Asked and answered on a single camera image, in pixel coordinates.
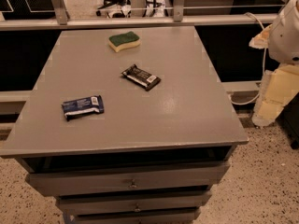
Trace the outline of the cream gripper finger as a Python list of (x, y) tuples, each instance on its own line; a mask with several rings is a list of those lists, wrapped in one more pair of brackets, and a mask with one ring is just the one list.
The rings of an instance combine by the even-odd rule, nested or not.
[(268, 25), (260, 33), (254, 36), (250, 40), (249, 46), (254, 49), (267, 49), (271, 27), (272, 25)]
[(259, 127), (272, 124), (298, 93), (298, 64), (283, 63), (275, 71), (266, 70), (253, 110), (253, 124)]

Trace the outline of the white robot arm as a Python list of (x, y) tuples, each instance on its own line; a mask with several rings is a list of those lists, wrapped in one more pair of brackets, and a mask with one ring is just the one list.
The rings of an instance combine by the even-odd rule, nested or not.
[(290, 0), (249, 45), (268, 49), (269, 57), (279, 63), (274, 71), (264, 72), (252, 115), (255, 126), (265, 127), (299, 93), (299, 0)]

